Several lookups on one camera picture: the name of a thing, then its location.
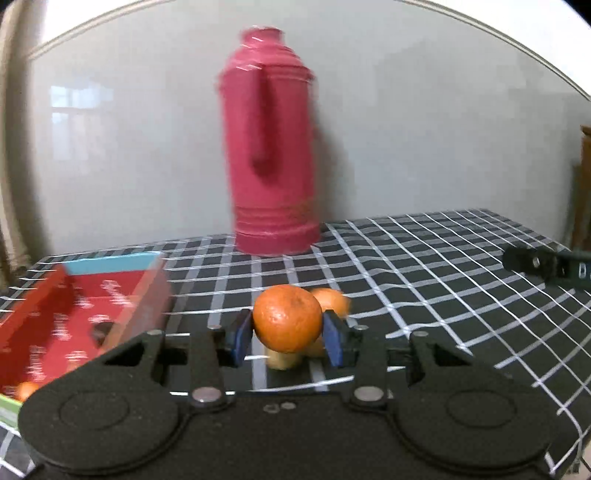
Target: table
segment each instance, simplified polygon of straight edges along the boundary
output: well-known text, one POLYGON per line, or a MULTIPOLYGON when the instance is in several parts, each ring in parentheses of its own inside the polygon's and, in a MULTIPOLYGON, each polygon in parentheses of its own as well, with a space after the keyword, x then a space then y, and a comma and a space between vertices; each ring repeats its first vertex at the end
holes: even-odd
MULTIPOLYGON (((428 329, 542 389, 559 413, 546 461, 560 476, 580 454, 591 426, 591 295, 505 271, 501 255, 509 243, 564 249, 488 210, 362 219, 327 224, 310 253, 282 258, 242 254, 227 235, 48 257, 2 298, 0 308, 10 311, 56 263, 155 249, 167 256, 174 295, 169 335, 225 325, 271 285, 338 288, 352 299, 350 325, 368 325, 400 345, 410 332, 428 329)), ((351 380, 350 370, 321 359, 293 371, 268 370, 256 339, 246 360, 239 369, 224 369, 228 391, 342 390, 351 380)), ((168 387, 186 395, 187 372, 175 368, 168 387)), ((404 373, 390 370, 395 391, 404 373)), ((30 467, 22 440, 14 430, 0 432, 0 479, 22 476, 30 467)))

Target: metal screw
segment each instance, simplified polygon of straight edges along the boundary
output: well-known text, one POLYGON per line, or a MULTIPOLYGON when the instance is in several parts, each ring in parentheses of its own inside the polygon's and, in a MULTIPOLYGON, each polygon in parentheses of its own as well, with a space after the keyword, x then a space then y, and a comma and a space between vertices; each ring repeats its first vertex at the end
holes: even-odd
POLYGON ((262 409, 267 413, 279 413, 279 411, 281 410, 279 405, 277 405, 276 403, 269 403, 265 405, 262 409))
POLYGON ((199 403, 212 403, 222 398, 222 392, 215 387, 201 387, 193 390, 191 396, 199 403))
POLYGON ((358 387, 355 388, 353 395, 355 396, 355 398, 357 398, 357 400, 360 401, 378 401, 381 400, 384 396, 384 391, 379 387, 373 386, 358 387))

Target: tangerine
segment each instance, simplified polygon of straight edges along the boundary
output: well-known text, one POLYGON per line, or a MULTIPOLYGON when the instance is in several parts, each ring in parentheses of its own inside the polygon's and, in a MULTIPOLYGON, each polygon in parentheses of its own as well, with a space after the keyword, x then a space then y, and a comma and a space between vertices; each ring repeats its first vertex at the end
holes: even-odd
POLYGON ((17 392, 14 395, 16 399, 20 402, 24 402, 28 399, 31 395, 35 393, 36 390, 39 389, 39 385, 33 382, 23 382, 18 384, 17 392))
POLYGON ((322 308, 309 291, 294 285, 276 285, 257 298, 252 321, 256 336, 267 348, 296 353, 318 338, 322 308))
POLYGON ((310 292, 322 307, 322 311, 333 310, 341 319, 347 318, 351 301, 340 290, 315 288, 310 292))
MULTIPOLYGON (((311 294, 318 300, 323 312, 332 310, 342 320, 347 318, 351 301, 343 295, 343 292, 332 288, 315 288, 311 294)), ((312 358, 324 356, 324 340, 322 337, 319 336, 314 343, 306 347, 304 354, 312 358)))
POLYGON ((271 370, 289 370, 297 367, 301 361, 300 353, 279 353, 265 347, 265 355, 267 356, 267 367, 271 370))

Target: thermos handle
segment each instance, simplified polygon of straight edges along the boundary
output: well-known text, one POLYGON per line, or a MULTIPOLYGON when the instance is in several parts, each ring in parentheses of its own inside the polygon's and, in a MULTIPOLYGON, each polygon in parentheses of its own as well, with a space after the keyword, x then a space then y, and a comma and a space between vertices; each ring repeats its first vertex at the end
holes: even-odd
POLYGON ((267 78, 260 64, 251 65, 246 73, 246 98, 248 103, 247 132, 250 162, 255 168, 266 165, 271 160, 267 136, 266 105, 269 102, 267 78))

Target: cardboard box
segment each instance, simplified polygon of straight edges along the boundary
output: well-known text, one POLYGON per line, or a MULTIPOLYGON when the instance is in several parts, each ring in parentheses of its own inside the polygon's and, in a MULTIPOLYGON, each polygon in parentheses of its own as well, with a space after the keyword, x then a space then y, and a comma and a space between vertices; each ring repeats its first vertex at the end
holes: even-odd
POLYGON ((56 264, 0 323, 0 421, 17 424, 18 384, 45 385, 141 332, 163 328, 169 302, 159 252, 56 264), (111 327, 101 345, 97 325, 111 327))

